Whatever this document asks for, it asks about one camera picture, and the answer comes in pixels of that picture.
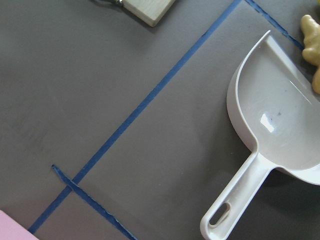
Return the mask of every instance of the white plastic scoop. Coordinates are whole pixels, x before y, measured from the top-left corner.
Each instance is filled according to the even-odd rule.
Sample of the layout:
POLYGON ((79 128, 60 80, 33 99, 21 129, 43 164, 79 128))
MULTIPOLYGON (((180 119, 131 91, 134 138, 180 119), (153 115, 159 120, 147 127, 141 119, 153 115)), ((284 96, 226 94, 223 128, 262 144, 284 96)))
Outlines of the white plastic scoop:
POLYGON ((252 154, 203 216, 200 229, 207 240, 229 236, 275 168, 320 185, 320 101, 269 31, 233 75, 227 110, 252 154), (212 225, 222 205, 226 211, 212 225))

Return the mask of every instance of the blue painter's tape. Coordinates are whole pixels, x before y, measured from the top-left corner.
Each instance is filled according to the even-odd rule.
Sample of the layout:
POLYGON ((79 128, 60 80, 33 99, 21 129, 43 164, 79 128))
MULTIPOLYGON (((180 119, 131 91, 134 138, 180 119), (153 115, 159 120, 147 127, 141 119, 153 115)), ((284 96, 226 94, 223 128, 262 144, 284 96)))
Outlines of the blue painter's tape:
POLYGON ((294 39, 288 32, 285 30, 275 19, 273 19, 265 10, 263 10, 258 4, 253 0, 245 0, 251 7, 253 7, 258 13, 271 23, 277 30, 279 30, 284 36, 286 36, 290 41, 293 42, 301 51, 304 49, 304 46, 294 39))
MULTIPOLYGON (((221 16, 210 26, 210 28, 197 40, 197 42, 183 55, 183 57, 173 66, 173 68, 164 76, 164 78, 155 86, 155 88, 146 96, 138 107, 129 115, 129 117, 119 126, 119 128, 110 136, 110 138, 101 146, 93 157, 84 165, 78 174, 72 179, 78 184, 109 148, 117 141, 124 131, 133 123, 133 121, 142 113, 142 111, 151 103, 151 101, 160 93, 160 91, 170 82, 177 72, 186 64, 186 62, 195 54, 195 52, 205 43, 212 33, 223 23, 230 13, 238 6, 242 0, 234 0, 221 16)), ((71 193, 71 189, 66 187, 58 197, 46 208, 38 219, 28 229, 34 234, 63 200, 71 193)))
POLYGON ((75 184, 70 178, 68 178, 57 166, 52 165, 52 168, 66 185, 68 185, 80 198, 82 198, 87 204, 89 204, 94 210, 96 210, 116 229, 123 233, 123 235, 125 235, 130 240, 137 240, 137 238, 131 232, 129 232, 111 213, 109 213, 90 195, 88 195, 82 188, 75 184))

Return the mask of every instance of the pink paper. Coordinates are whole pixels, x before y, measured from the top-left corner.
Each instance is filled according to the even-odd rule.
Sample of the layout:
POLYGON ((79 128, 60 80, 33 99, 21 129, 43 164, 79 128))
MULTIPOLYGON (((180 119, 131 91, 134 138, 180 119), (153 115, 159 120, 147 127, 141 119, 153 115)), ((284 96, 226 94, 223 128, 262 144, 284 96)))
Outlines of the pink paper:
POLYGON ((38 240, 15 220, 0 210, 0 240, 38 240))

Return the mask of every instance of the white handle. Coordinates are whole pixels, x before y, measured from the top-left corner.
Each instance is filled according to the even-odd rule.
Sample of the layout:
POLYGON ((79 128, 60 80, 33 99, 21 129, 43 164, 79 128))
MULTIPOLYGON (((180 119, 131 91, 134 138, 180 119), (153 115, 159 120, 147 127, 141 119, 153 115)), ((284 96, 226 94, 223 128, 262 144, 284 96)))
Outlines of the white handle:
POLYGON ((206 240, 225 240, 238 222, 242 213, 276 166, 260 153, 252 153, 244 162, 220 196, 212 204, 200 223, 200 230, 206 240), (220 219, 212 225, 211 218, 226 204, 220 219))

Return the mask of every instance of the beige wooden block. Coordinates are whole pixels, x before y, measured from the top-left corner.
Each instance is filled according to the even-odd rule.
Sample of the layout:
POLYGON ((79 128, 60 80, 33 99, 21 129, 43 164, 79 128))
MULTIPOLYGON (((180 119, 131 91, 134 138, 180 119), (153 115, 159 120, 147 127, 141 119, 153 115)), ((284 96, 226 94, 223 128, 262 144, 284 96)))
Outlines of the beige wooden block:
POLYGON ((175 0, 123 0, 123 6, 138 18, 154 27, 175 0))

